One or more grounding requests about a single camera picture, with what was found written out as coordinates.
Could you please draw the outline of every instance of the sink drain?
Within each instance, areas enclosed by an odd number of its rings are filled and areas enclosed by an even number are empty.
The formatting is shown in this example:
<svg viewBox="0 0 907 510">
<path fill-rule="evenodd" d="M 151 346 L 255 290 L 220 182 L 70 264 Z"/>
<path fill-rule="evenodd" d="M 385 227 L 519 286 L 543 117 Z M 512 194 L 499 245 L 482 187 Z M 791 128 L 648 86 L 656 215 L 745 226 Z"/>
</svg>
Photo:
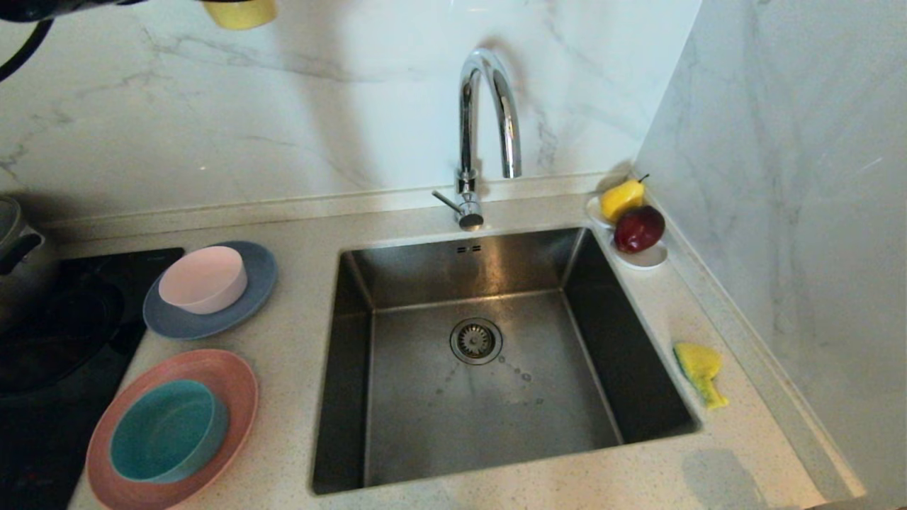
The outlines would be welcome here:
<svg viewBox="0 0 907 510">
<path fill-rule="evenodd" d="M 503 337 L 490 320 L 467 319 L 451 332 L 451 350 L 463 363 L 484 365 L 501 352 Z"/>
</svg>

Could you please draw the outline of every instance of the chrome faucet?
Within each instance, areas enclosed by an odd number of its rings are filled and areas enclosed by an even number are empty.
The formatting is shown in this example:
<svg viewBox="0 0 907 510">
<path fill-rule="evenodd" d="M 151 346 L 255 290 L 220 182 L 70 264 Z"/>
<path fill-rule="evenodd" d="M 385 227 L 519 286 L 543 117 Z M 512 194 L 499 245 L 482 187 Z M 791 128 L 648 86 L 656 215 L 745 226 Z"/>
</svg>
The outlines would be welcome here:
<svg viewBox="0 0 907 510">
<path fill-rule="evenodd" d="M 484 76 L 492 88 L 494 110 L 498 114 L 498 129 L 501 133 L 503 176 L 505 179 L 513 179 L 522 175 L 520 130 L 507 73 L 501 61 L 491 51 L 479 48 L 466 57 L 463 70 L 460 72 L 460 168 L 455 171 L 454 184 L 459 203 L 448 200 L 438 191 L 432 191 L 435 198 L 456 211 L 456 221 L 463 230 L 477 230 L 484 223 L 475 185 L 479 172 L 473 160 L 475 125 L 473 105 L 479 75 Z"/>
</svg>

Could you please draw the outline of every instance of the pot handle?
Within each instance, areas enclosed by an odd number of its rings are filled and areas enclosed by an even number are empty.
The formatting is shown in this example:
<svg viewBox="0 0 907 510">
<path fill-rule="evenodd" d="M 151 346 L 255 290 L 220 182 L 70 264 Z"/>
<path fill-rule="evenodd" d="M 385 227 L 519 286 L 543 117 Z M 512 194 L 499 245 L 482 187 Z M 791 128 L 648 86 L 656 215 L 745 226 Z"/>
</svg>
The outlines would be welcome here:
<svg viewBox="0 0 907 510">
<path fill-rule="evenodd" d="M 38 234 L 26 234 L 19 238 L 12 249 L 10 249 L 3 258 L 0 258 L 0 276 L 6 276 L 13 272 L 15 266 L 25 258 L 32 250 L 41 244 L 41 236 Z"/>
</svg>

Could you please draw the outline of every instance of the black cable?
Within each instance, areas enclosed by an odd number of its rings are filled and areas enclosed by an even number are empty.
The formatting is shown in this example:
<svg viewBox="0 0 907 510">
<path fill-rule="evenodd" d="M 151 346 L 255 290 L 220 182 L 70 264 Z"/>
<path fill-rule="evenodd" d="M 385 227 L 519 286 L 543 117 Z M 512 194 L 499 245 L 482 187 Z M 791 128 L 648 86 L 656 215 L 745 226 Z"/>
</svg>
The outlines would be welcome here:
<svg viewBox="0 0 907 510">
<path fill-rule="evenodd" d="M 47 36 L 47 33 L 51 30 L 51 25 L 54 24 L 54 20 L 45 19 L 39 21 L 38 25 L 35 26 L 34 31 L 31 35 L 28 36 L 28 39 L 25 41 L 25 44 L 19 48 L 19 51 L 15 52 L 15 55 L 11 56 L 5 64 L 0 65 L 0 82 L 9 78 L 12 73 L 15 73 L 22 67 L 22 64 L 25 64 L 28 59 L 34 54 L 34 51 L 38 49 L 38 46 L 41 45 L 41 42 Z"/>
</svg>

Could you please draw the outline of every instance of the apple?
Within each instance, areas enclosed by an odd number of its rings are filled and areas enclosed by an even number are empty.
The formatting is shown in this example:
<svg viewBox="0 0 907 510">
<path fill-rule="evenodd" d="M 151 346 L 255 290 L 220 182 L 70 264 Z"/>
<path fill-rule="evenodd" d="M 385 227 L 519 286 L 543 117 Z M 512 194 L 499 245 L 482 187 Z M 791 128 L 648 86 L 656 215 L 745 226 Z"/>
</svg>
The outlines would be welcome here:
<svg viewBox="0 0 907 510">
<path fill-rule="evenodd" d="M 650 205 L 627 211 L 614 229 L 614 246 L 624 253 L 651 248 L 665 233 L 665 217 Z"/>
</svg>

